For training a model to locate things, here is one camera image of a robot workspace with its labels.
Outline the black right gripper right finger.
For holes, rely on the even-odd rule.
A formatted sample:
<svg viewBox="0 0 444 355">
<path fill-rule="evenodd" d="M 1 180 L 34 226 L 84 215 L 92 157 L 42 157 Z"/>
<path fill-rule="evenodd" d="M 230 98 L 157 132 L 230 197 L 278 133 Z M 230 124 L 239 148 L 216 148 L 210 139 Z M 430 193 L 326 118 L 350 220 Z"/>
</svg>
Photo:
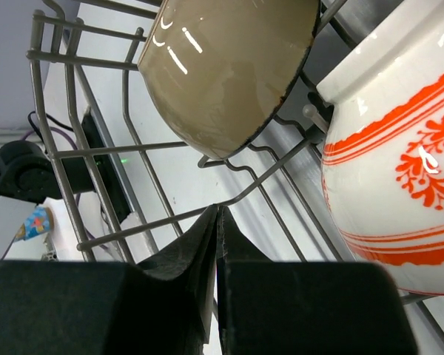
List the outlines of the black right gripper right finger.
<svg viewBox="0 0 444 355">
<path fill-rule="evenodd" d="M 270 260 L 217 216 L 224 354 L 416 354 L 393 279 L 374 263 Z"/>
</svg>

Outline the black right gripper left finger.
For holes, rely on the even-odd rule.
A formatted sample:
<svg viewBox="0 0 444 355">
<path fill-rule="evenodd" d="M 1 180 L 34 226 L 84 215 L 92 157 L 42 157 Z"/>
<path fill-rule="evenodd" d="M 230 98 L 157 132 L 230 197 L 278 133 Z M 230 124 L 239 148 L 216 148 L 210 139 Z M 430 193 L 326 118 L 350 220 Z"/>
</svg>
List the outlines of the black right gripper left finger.
<svg viewBox="0 0 444 355">
<path fill-rule="evenodd" d="M 0 261 L 0 354 L 201 354 L 217 214 L 135 265 Z"/>
</svg>

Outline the orange floral pattern bowl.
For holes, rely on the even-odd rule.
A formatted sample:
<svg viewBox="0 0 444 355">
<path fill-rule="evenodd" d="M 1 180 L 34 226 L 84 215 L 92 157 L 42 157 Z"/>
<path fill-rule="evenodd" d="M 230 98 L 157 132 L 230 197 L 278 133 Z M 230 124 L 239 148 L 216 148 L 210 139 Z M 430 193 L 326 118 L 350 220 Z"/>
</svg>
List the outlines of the orange floral pattern bowl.
<svg viewBox="0 0 444 355">
<path fill-rule="evenodd" d="M 444 1 L 404 1 L 319 84 L 322 185 L 358 260 L 444 296 Z"/>
</svg>

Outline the dark bowl beige inside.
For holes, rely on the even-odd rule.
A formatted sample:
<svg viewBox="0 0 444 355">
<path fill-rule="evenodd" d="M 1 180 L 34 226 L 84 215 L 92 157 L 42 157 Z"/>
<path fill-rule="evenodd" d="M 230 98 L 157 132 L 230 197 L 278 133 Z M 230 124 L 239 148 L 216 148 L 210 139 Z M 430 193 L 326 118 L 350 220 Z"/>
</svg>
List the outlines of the dark bowl beige inside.
<svg viewBox="0 0 444 355">
<path fill-rule="evenodd" d="M 165 124 L 224 160 L 286 100 L 319 22 L 318 1 L 164 1 L 138 70 Z"/>
</svg>

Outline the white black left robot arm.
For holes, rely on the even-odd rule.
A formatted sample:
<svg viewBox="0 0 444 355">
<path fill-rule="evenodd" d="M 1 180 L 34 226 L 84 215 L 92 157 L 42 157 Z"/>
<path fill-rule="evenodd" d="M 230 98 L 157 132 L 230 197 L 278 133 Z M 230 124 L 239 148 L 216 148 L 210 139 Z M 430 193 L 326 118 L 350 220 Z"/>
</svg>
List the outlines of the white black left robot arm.
<svg viewBox="0 0 444 355">
<path fill-rule="evenodd" d="M 16 241 L 29 240 L 53 227 L 42 207 L 49 197 L 61 198 L 50 160 L 30 141 L 6 143 L 0 148 L 0 259 Z"/>
</svg>

